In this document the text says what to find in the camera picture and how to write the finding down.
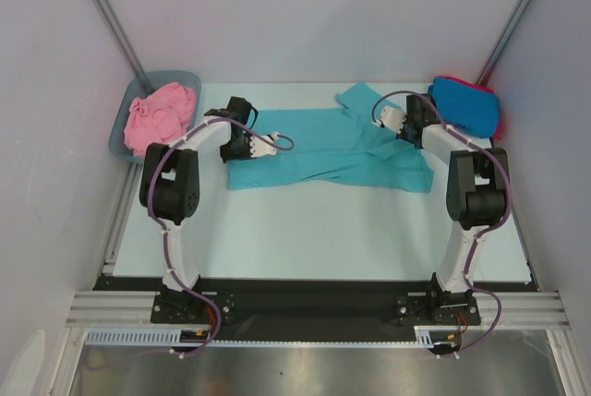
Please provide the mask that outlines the teal t shirt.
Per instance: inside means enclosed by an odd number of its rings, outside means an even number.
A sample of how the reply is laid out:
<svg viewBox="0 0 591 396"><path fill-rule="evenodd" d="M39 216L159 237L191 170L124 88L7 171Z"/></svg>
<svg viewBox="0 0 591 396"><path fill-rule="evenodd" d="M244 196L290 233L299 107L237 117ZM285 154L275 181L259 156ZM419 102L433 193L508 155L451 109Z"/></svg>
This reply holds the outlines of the teal t shirt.
<svg viewBox="0 0 591 396"><path fill-rule="evenodd" d="M295 147L256 160L230 161L228 188L322 180L428 193L434 173L421 151L372 123L371 109L379 98L367 84L357 83L335 95L336 108L261 111L254 130L261 135L277 131Z"/></svg>

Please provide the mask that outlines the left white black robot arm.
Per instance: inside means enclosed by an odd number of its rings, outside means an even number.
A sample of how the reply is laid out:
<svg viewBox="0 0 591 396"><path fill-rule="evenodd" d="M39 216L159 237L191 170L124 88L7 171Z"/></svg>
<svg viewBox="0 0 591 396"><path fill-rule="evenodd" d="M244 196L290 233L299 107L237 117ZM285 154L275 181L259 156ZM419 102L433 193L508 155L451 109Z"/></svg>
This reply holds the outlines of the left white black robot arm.
<svg viewBox="0 0 591 396"><path fill-rule="evenodd" d="M147 148L139 201L158 226L164 261L161 294L173 300L173 312L186 322L198 319L204 310L203 298L195 294L199 271L181 241L182 224L199 205L199 156L214 149L222 162L254 159L259 140L248 126L257 118L250 102L232 97L226 107L209 110L172 143Z"/></svg>

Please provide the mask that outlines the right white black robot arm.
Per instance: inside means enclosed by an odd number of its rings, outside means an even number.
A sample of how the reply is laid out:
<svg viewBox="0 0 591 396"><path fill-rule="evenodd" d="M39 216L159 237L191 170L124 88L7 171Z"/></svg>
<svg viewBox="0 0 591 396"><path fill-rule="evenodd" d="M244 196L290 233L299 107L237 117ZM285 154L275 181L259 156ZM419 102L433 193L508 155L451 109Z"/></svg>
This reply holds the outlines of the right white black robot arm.
<svg viewBox="0 0 591 396"><path fill-rule="evenodd" d="M436 112L427 94L406 93L406 116L398 138L424 150L448 167L445 205L452 233L435 272L440 292L426 300L428 316L447 323L459 312L454 294L468 294L480 248L488 234L509 218L512 191L503 149L485 149Z"/></svg>

